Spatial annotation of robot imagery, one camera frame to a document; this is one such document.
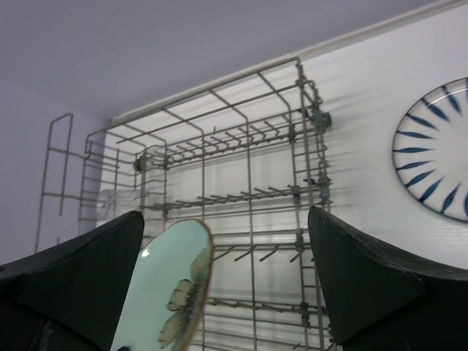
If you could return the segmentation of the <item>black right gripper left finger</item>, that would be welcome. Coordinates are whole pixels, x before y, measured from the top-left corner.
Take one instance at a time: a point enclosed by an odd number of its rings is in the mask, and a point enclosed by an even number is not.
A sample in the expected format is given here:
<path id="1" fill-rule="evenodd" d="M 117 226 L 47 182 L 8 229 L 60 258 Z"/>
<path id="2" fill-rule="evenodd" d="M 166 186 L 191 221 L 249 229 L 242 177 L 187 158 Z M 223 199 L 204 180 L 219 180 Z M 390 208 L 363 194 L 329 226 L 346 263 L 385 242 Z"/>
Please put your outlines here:
<path id="1" fill-rule="evenodd" d="M 109 350 L 144 227 L 130 211 L 1 265 L 1 349 Z"/>

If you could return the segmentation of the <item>teal floral plate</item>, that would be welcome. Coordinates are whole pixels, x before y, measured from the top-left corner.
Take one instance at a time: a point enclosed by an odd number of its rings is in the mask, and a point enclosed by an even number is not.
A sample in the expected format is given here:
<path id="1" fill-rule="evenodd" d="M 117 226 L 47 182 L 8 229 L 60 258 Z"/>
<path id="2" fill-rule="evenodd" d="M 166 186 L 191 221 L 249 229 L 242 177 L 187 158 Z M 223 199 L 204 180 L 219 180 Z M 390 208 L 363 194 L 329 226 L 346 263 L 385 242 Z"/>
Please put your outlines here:
<path id="1" fill-rule="evenodd" d="M 187 350 L 203 316 L 214 243 L 199 219 L 176 222 L 140 251 L 112 350 Z"/>

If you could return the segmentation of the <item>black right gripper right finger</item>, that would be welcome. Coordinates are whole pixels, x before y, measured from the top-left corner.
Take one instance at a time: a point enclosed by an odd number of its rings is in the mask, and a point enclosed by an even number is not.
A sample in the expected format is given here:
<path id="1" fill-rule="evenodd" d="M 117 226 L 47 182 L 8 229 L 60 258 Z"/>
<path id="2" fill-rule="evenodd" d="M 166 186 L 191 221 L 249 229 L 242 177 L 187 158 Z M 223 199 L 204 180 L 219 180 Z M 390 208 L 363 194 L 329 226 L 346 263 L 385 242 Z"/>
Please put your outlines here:
<path id="1" fill-rule="evenodd" d="M 308 229 L 336 345 L 467 349 L 467 270 L 407 252 L 315 206 Z"/>

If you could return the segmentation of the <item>grey wire dish rack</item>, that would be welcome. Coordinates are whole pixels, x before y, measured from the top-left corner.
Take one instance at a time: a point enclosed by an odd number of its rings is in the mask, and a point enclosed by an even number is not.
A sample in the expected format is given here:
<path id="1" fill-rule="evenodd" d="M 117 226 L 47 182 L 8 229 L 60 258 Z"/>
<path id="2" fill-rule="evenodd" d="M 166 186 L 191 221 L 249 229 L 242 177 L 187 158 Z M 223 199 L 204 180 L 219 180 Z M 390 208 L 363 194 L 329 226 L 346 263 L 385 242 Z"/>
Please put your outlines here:
<path id="1" fill-rule="evenodd" d="M 331 206 L 331 119 L 299 58 L 264 64 L 78 133 L 48 130 L 34 248 L 131 210 L 143 248 L 172 224 L 209 227 L 214 261 L 188 350 L 334 350 L 307 228 Z"/>

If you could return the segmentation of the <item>white blue striped plate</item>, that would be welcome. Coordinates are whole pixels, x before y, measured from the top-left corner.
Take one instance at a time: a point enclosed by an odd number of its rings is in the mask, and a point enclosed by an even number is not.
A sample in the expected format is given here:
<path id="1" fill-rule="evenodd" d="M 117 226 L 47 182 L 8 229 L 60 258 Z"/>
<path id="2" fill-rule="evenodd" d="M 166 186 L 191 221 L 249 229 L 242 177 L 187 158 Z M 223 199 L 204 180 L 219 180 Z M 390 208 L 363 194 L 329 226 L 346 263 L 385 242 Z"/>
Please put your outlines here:
<path id="1" fill-rule="evenodd" d="M 467 78 L 423 95 L 401 117 L 391 144 L 393 169 L 430 211 L 467 222 Z"/>

